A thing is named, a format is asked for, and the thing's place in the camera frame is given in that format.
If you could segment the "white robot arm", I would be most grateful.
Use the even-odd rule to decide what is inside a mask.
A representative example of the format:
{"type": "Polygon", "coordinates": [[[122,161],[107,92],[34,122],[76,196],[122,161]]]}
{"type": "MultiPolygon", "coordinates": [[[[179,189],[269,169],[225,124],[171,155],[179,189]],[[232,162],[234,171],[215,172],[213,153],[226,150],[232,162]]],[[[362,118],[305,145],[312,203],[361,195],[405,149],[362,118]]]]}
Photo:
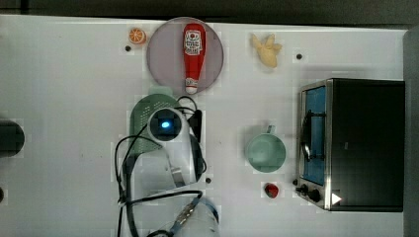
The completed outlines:
{"type": "Polygon", "coordinates": [[[159,109],[130,140],[118,237],[220,237],[218,212],[195,186],[206,162],[188,119],[159,109]]]}

